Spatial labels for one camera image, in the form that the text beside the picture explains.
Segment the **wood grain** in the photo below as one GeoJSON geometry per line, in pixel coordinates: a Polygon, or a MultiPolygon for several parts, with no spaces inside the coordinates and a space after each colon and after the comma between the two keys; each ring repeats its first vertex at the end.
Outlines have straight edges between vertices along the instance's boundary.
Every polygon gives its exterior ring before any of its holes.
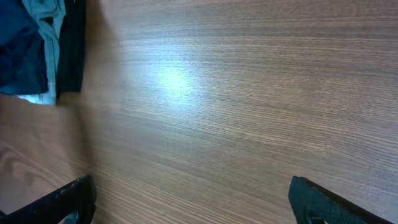
{"type": "Polygon", "coordinates": [[[87,10],[81,95],[0,98],[2,176],[42,195],[91,172],[101,223],[295,223],[302,175],[398,222],[398,2],[87,10]]]}

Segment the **fabric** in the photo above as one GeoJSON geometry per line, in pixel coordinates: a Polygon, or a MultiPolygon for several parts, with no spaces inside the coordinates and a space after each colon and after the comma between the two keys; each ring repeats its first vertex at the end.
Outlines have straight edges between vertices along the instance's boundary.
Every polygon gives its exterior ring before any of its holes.
{"type": "Polygon", "coordinates": [[[48,90],[38,28],[20,1],[0,1],[0,93],[36,94],[48,90]]]}
{"type": "Polygon", "coordinates": [[[57,93],[79,92],[83,81],[85,58],[85,0],[65,1],[65,16],[60,36],[60,60],[57,71],[57,93]]]}
{"type": "Polygon", "coordinates": [[[19,95],[32,103],[54,105],[56,100],[56,81],[60,54],[59,37],[65,5],[63,0],[22,0],[27,12],[39,25],[39,33],[44,39],[44,55],[47,71],[48,92],[38,95],[19,95]]]}

